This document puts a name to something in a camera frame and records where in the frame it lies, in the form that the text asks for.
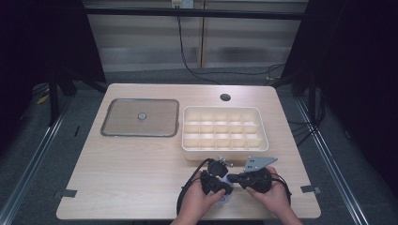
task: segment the plastic container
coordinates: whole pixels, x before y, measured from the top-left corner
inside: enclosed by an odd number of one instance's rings
[[[184,110],[182,147],[189,160],[246,160],[267,151],[268,140],[255,108],[195,106]]]

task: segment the black cable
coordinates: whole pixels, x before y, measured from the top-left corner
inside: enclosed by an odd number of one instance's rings
[[[199,172],[199,170],[207,163],[210,161],[213,161],[214,159],[212,158],[207,158],[205,159],[197,168],[196,170],[193,172],[192,176],[190,177],[190,179],[188,179],[187,183],[185,184],[184,187],[181,187],[181,192],[178,195],[178,199],[176,201],[176,214],[179,214],[179,210],[181,209],[181,204],[182,204],[182,200],[184,199],[185,193],[187,193],[188,188],[190,188],[191,184],[196,181],[197,179],[193,179],[193,177],[195,177],[195,175]]]
[[[286,192],[287,200],[289,201],[289,204],[291,204],[292,203],[292,200],[291,200],[292,192],[290,192],[289,186],[287,185],[286,181],[280,175],[278,175],[277,173],[272,173],[271,172],[270,174],[271,175],[276,175],[276,176],[279,177],[279,179],[276,179],[276,178],[272,177],[272,181],[277,181],[277,182],[283,184],[284,191]]]
[[[184,45],[183,45],[183,43],[182,43],[181,20],[180,20],[179,17],[177,17],[177,20],[178,20],[179,44],[180,44],[180,51],[181,51],[182,62],[183,62],[183,64],[184,64],[184,67],[190,72],[190,74],[191,74],[192,76],[194,76],[195,78],[197,78],[197,79],[201,79],[201,80],[208,81],[208,82],[212,82],[212,83],[216,83],[216,84],[221,84],[221,83],[219,83],[219,82],[216,82],[216,81],[213,81],[213,80],[210,80],[210,79],[207,79],[207,78],[199,77],[198,75],[208,75],[208,74],[237,74],[237,75],[257,76],[257,75],[268,74],[268,82],[269,82],[269,80],[271,79],[271,77],[270,77],[270,72],[273,71],[273,70],[275,70],[275,69],[277,69],[277,68],[279,68],[279,67],[282,67],[282,66],[285,65],[285,63],[283,63],[283,64],[271,65],[270,67],[268,67],[268,70],[267,70],[267,71],[257,72],[257,73],[227,72],[227,71],[220,71],[220,72],[196,72],[196,71],[193,71],[193,70],[191,70],[191,69],[188,67],[188,65],[187,65],[187,60],[186,60],[185,53],[184,53]]]
[[[313,127],[314,127],[314,128],[313,128],[313,129],[310,131],[310,133],[307,134],[301,141],[299,141],[299,142],[296,144],[296,146],[299,146],[299,145],[301,145],[302,143],[304,143],[304,141],[305,141],[308,137],[310,137],[310,135],[314,134],[314,133],[319,129],[319,126],[321,125],[321,122],[323,121],[323,119],[325,118],[325,115],[326,115],[325,102],[326,102],[326,101],[325,101],[325,95],[324,95],[324,93],[321,91],[321,101],[320,101],[319,106],[318,106],[318,115],[317,115],[315,121],[314,121],[313,123],[310,123],[310,124],[313,124]]]

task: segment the black controller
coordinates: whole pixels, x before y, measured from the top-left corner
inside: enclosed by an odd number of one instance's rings
[[[260,193],[268,192],[272,185],[271,173],[264,167],[254,172],[231,173],[226,177],[231,183],[239,183],[243,189],[250,187]]]
[[[200,175],[200,181],[202,183],[202,189],[205,194],[208,194],[210,191],[214,193],[218,192],[221,189],[225,189],[225,194],[229,195],[234,190],[233,187],[228,185],[227,183],[220,180],[219,177],[223,178],[228,173],[228,169],[225,166],[225,163],[222,160],[214,160],[212,159],[208,163],[208,167],[206,171],[203,171]]]
[[[190,188],[192,182],[194,180],[193,177],[199,172],[199,170],[208,163],[207,170],[202,171],[200,175],[200,181],[202,184],[202,190],[207,195],[210,191],[214,193],[218,192],[221,189],[225,189],[225,195],[229,195],[234,190],[233,187],[223,182],[220,178],[224,178],[228,173],[228,169],[226,165],[228,164],[222,157],[219,160],[215,160],[212,158],[205,159],[187,181],[184,187],[182,187],[181,192],[179,193],[178,200],[176,202],[176,213],[179,213],[181,208],[182,199],[184,198],[185,193]]]

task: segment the wire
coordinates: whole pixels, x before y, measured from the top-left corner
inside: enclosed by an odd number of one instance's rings
[[[195,177],[195,175],[199,172],[199,170],[207,163],[210,161],[213,161],[214,159],[212,158],[207,158],[205,159],[197,168],[196,170],[193,172],[192,176],[190,177],[190,179],[188,179],[187,183],[185,184],[184,187],[181,188],[181,192],[178,195],[178,199],[176,201],[176,214],[179,214],[179,210],[181,209],[181,204],[182,204],[182,199],[184,199],[185,193],[188,191],[188,188],[190,188],[191,184],[196,181],[197,179],[193,179],[193,177]]]
[[[208,82],[211,82],[211,83],[221,84],[221,83],[219,83],[219,82],[216,82],[216,81],[213,81],[213,80],[204,78],[204,77],[200,77],[200,76],[198,76],[198,75],[209,75],[209,74],[237,74],[237,75],[258,76],[258,75],[264,75],[264,74],[266,74],[266,75],[267,75],[267,77],[266,77],[267,79],[266,79],[266,82],[264,83],[264,85],[267,85],[268,82],[271,80],[270,72],[273,71],[273,70],[275,70],[275,69],[277,69],[277,68],[279,68],[279,67],[282,67],[282,66],[285,65],[285,63],[271,65],[270,67],[268,67],[268,70],[267,70],[267,71],[256,72],[256,73],[227,72],[227,71],[220,71],[220,72],[196,72],[196,71],[193,71],[193,70],[191,70],[191,69],[188,67],[187,60],[186,60],[185,53],[184,53],[184,45],[183,45],[183,42],[182,42],[182,34],[181,34],[182,32],[181,32],[181,20],[180,20],[180,17],[177,17],[177,20],[178,20],[179,44],[180,44],[180,51],[181,51],[182,62],[183,62],[183,64],[184,64],[184,67],[190,72],[190,74],[191,74],[192,76],[194,76],[195,78],[197,78],[197,79],[201,79],[201,80],[208,81]]]
[[[318,112],[319,112],[319,114],[316,117],[314,123],[309,123],[309,125],[313,124],[314,128],[312,128],[310,133],[308,133],[301,141],[299,141],[296,144],[296,146],[300,146],[302,143],[304,143],[305,140],[307,140],[308,137],[310,137],[310,135],[314,134],[319,129],[319,126],[321,125],[321,122],[325,118],[325,115],[326,115],[325,95],[324,95],[324,93],[322,91],[321,91],[321,101],[320,101],[319,106],[318,106]]]

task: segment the black curtain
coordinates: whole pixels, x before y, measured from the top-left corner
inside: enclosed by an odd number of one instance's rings
[[[80,0],[2,1],[0,7],[0,135],[7,147],[38,83],[54,74],[105,83],[100,56]]]

